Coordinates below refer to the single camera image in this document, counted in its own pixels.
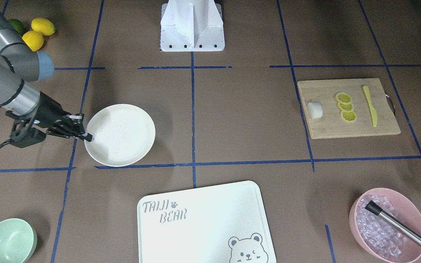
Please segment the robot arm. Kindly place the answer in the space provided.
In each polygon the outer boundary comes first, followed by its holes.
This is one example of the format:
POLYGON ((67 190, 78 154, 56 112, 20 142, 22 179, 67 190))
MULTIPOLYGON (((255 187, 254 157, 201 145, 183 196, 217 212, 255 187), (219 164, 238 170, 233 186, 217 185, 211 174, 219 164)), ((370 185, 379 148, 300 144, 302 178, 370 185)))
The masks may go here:
POLYGON ((50 56, 30 50, 0 12, 0 107, 14 120, 11 145, 25 148, 42 142, 46 135, 92 140, 84 130, 83 114, 72 115, 32 85, 53 74, 50 56))

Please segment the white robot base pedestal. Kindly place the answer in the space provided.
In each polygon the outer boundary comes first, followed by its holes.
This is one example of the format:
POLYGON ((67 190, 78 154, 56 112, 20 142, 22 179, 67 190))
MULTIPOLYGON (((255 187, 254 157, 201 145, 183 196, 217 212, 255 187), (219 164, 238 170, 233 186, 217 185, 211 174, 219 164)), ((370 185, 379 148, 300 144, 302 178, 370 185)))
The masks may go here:
POLYGON ((222 7, 214 0, 169 0, 162 5, 160 26, 162 52, 224 50, 222 7))

